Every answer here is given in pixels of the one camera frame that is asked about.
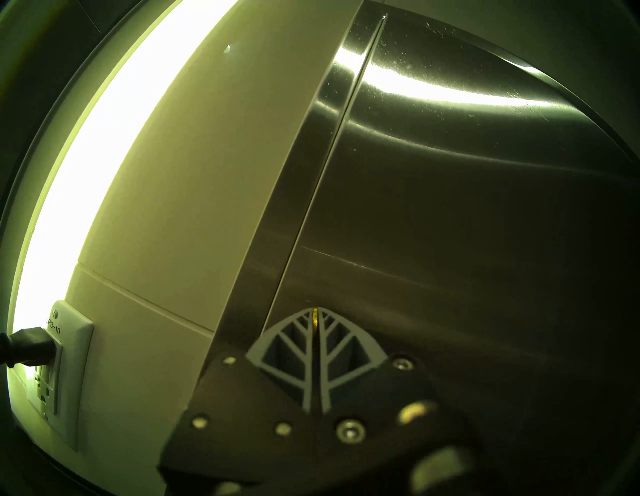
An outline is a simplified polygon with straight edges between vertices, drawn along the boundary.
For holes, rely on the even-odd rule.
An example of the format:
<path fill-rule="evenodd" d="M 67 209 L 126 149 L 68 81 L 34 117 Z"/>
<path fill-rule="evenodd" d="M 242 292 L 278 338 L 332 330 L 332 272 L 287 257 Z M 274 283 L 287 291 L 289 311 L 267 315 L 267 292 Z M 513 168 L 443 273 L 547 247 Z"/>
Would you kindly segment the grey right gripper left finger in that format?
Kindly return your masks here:
<path fill-rule="evenodd" d="M 308 308 L 251 346 L 214 343 L 162 451 L 167 485 L 259 485 L 311 460 L 316 324 Z"/>

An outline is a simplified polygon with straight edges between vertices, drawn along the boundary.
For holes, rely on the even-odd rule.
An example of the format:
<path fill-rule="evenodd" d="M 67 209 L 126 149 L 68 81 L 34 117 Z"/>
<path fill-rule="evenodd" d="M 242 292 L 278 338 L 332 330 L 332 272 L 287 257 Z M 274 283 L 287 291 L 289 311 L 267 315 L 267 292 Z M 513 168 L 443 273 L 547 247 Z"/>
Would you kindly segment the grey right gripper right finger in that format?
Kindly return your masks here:
<path fill-rule="evenodd" d="M 317 309 L 317 457 L 372 449 L 405 448 L 419 435 L 428 451 L 471 448 L 471 427 L 438 395 L 418 355 L 397 342 L 380 344 L 363 328 L 326 308 Z"/>

